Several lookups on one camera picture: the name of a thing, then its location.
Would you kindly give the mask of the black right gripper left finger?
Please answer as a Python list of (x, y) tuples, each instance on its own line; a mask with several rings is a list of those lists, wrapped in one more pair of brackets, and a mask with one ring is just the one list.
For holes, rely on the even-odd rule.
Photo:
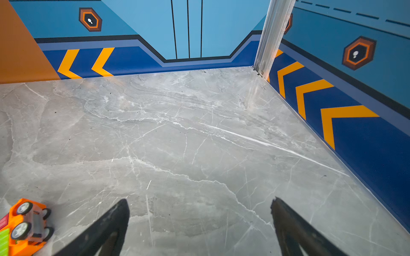
[(119, 256), (124, 245), (130, 210), (126, 199), (119, 200), (57, 256)]

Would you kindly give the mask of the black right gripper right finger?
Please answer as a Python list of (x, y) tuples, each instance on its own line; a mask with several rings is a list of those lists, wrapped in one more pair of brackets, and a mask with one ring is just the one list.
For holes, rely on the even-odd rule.
[(283, 256), (346, 255), (282, 199), (272, 201), (271, 214)]

